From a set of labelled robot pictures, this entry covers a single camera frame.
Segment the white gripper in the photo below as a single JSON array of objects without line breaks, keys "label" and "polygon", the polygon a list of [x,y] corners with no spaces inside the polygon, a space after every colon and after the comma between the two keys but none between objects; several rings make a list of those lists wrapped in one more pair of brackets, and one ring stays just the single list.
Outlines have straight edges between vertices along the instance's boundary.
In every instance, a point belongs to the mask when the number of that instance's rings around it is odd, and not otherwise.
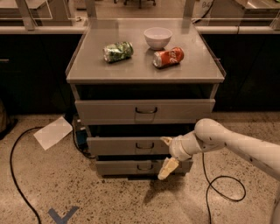
[{"label": "white gripper", "polygon": [[171,138],[169,136],[161,136],[160,140],[169,145],[171,158],[166,158],[157,177],[160,180],[166,179],[179,166],[179,161],[183,162],[190,159],[194,154],[202,152],[201,141],[196,137],[193,131]]}]

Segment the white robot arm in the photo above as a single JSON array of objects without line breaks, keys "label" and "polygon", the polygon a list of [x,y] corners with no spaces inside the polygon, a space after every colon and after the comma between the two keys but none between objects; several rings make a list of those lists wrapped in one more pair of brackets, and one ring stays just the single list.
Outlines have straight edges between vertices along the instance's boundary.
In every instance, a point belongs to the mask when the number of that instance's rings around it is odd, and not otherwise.
[{"label": "white robot arm", "polygon": [[224,147],[252,165],[280,180],[280,146],[226,129],[215,120],[204,118],[196,122],[194,130],[176,137],[162,136],[169,146],[171,158],[166,158],[157,177],[166,179],[180,162],[192,155],[207,151],[217,151]]}]

